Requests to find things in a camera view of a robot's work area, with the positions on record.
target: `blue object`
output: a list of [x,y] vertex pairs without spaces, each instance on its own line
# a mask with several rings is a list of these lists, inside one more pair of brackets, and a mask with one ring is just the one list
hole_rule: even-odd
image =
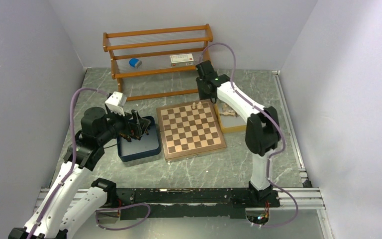
[[143,118],[150,120],[150,125],[147,129],[149,135],[144,134],[141,140],[133,139],[131,142],[126,141],[122,137],[117,139],[118,156],[123,162],[158,155],[162,151],[162,144],[154,118],[151,116]]
[[138,68],[141,66],[141,60],[137,58],[132,58],[131,60],[129,60],[129,65],[134,68]]

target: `chessboard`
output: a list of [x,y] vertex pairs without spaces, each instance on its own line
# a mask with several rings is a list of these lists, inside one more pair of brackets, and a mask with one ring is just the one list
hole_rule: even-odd
[[226,148],[216,120],[213,103],[202,100],[157,108],[160,135],[166,160],[193,156]]

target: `marble floor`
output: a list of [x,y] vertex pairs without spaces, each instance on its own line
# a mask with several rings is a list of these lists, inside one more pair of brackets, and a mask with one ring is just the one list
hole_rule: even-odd
[[[230,75],[230,70],[220,69],[218,73]],[[123,92],[127,96],[137,96],[194,89],[196,77],[196,72],[180,72],[126,78]],[[278,110],[281,129],[287,142],[290,142],[290,131],[285,124],[283,105],[272,73],[237,70],[234,82],[255,101],[266,107],[274,106]],[[83,87],[113,92],[117,90],[117,83],[111,78],[109,68],[88,68]],[[132,101],[127,102],[124,109],[129,112],[135,109],[142,117],[153,116],[157,119],[157,107],[195,100],[198,100],[198,94]],[[99,93],[80,94],[74,113],[75,131],[80,130],[80,120],[84,111],[94,106],[104,108],[104,101],[105,98]],[[165,161],[163,150],[156,156],[122,162],[116,147],[112,147],[105,150],[105,155],[81,188],[90,187],[98,177],[115,182],[119,188],[247,187],[252,173],[252,156],[245,145],[244,136],[244,132],[226,133],[225,150],[170,163]],[[59,172],[62,157],[70,144],[70,135],[67,133],[55,175]],[[282,187],[302,187],[296,155],[290,143],[287,143],[286,151],[273,160],[273,181]]]

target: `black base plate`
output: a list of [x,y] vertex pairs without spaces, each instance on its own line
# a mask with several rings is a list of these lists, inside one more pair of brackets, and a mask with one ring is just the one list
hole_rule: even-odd
[[[262,199],[255,199],[254,190],[250,188],[118,188],[117,193],[123,206],[150,204],[150,218],[229,216],[245,219],[245,208],[264,208],[266,202],[271,208],[280,206],[277,191],[266,190]],[[122,211],[120,219],[134,220],[146,214],[146,207],[135,207]]]

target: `white box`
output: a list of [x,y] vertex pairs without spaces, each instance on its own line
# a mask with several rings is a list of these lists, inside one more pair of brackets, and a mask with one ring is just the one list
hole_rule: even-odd
[[192,66],[193,64],[194,58],[191,53],[171,56],[172,67]]

